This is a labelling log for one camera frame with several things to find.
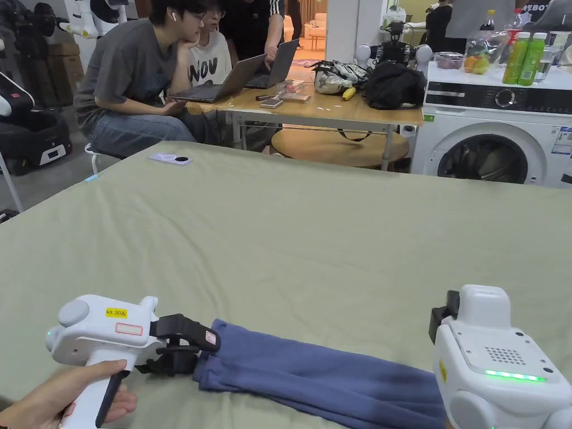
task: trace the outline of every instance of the gray t-shirt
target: gray t-shirt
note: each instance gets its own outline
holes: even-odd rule
[[[80,128],[90,133],[106,110],[95,98],[123,103],[127,98],[154,105],[168,88],[177,65],[177,47],[161,52],[148,19],[127,21],[97,41],[84,80],[74,97]]]
[[[495,10],[495,30],[503,30],[512,23],[514,0],[455,0],[453,14],[447,26],[446,37],[466,39],[479,31],[487,22],[487,12]]]

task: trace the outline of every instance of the yellow label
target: yellow label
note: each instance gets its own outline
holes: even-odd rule
[[[443,377],[443,382],[447,382],[447,368],[442,360],[439,361],[439,371],[441,372],[441,377]]]
[[[114,317],[115,319],[127,319],[127,310],[123,308],[108,308],[105,311],[107,317]]]

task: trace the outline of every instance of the mattress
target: mattress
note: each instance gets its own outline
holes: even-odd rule
[[[193,158],[187,166],[153,153]],[[0,396],[56,368],[45,332],[86,293],[430,370],[431,307],[504,288],[513,325],[572,377],[572,198],[564,190],[343,168],[164,142],[0,226]],[[127,378],[118,427],[337,426],[189,377]]]

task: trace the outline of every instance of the washing machine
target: washing machine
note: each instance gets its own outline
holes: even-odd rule
[[[572,188],[572,75],[538,86],[430,63],[411,173]]]

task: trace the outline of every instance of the laptop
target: laptop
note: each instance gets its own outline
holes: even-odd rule
[[[214,103],[242,91],[264,62],[266,55],[258,55],[236,63],[222,85],[202,84],[169,96],[175,100]]]
[[[254,79],[247,83],[247,88],[255,89],[268,89],[276,85],[278,82],[283,82],[288,77],[290,66],[296,55],[299,40],[293,40],[287,43],[281,43],[278,47],[276,59],[272,66],[270,74],[257,75]]]

